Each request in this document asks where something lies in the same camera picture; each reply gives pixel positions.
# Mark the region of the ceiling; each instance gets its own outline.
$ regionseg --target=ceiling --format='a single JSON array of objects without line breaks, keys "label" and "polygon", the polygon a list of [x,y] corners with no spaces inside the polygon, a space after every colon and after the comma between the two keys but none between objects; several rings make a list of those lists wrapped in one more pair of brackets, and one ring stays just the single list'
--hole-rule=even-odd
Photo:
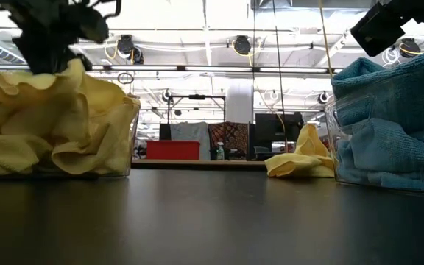
[{"label": "ceiling", "polygon": [[[248,57],[238,56],[230,44],[237,35],[246,35],[255,47],[255,55],[251,59],[254,66],[278,67],[280,63],[281,67],[327,68],[319,9],[309,5],[308,1],[275,1],[276,16],[272,2],[267,0],[257,0],[256,5],[250,0],[124,0],[121,15],[107,21],[110,38],[105,45],[83,41],[73,45],[72,49],[85,54],[94,65],[128,64],[119,56],[110,59],[107,55],[114,54],[113,47],[120,35],[130,34],[144,54],[145,65],[245,67],[250,66]],[[348,30],[364,16],[373,0],[325,0],[323,4],[330,7],[324,9],[324,17],[332,67],[344,68],[359,57],[367,57]],[[108,14],[115,10],[115,4],[99,4],[96,8],[102,14]],[[0,15],[0,46],[18,54],[11,38],[19,35],[20,30],[7,15]],[[410,21],[403,29],[424,50],[424,24]],[[393,57],[385,53],[370,59],[388,68],[405,61],[401,57],[396,62],[387,63]],[[0,59],[0,64],[8,63]],[[118,82],[120,73],[91,72],[110,82]],[[166,89],[174,95],[200,93],[224,96],[231,80],[253,78],[251,74],[227,72],[138,71],[131,74],[135,75],[133,84],[119,85],[126,92],[133,91],[141,97],[141,123],[145,123],[142,130],[148,136],[158,135],[158,123],[164,121],[161,116],[166,117],[163,110],[166,103],[161,96]],[[280,95],[274,94],[279,94],[281,87],[286,109],[321,109],[323,106],[317,102],[318,94],[323,91],[331,94],[327,74],[302,73],[286,75],[283,79],[279,79],[278,74],[262,74],[255,76],[255,84],[255,112],[267,109],[259,93],[267,105],[276,105],[277,110]],[[223,119],[223,106],[217,102],[183,100],[175,107],[205,110],[183,111],[181,116],[172,116],[173,122],[219,122]],[[312,113],[307,115],[308,119],[312,117]]]}]

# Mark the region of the red bin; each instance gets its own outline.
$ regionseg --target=red bin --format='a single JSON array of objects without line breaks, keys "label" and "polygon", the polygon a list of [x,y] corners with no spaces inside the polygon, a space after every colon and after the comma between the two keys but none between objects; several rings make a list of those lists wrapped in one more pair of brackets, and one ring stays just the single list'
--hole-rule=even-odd
[{"label": "red bin", "polygon": [[146,159],[199,160],[198,141],[147,141]]}]

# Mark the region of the patterned fabric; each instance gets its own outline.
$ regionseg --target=patterned fabric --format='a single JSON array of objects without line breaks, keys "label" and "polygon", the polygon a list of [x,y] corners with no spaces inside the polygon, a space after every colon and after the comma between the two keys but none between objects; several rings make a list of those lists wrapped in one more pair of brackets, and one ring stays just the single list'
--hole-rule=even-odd
[{"label": "patterned fabric", "polygon": [[225,145],[225,149],[237,149],[245,155],[248,150],[248,124],[222,122],[209,124],[211,149],[219,147],[218,142]]}]

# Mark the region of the yellow cloth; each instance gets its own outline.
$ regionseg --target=yellow cloth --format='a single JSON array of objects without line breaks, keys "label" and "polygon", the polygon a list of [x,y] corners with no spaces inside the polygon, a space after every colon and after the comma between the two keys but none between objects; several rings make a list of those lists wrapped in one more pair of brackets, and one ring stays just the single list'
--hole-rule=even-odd
[{"label": "yellow cloth", "polygon": [[275,155],[264,161],[270,177],[334,177],[330,152],[312,124],[305,125],[294,153]]},{"label": "yellow cloth", "polygon": [[85,73],[0,73],[0,175],[54,164],[69,174],[121,174],[130,164],[130,123],[140,102]]}]

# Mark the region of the table surface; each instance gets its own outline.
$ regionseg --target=table surface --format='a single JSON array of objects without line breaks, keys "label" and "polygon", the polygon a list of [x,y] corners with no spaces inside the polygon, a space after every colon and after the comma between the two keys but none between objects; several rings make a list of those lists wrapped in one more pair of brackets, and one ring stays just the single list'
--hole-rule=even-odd
[{"label": "table surface", "polygon": [[424,264],[424,195],[263,172],[4,181],[0,264]]}]

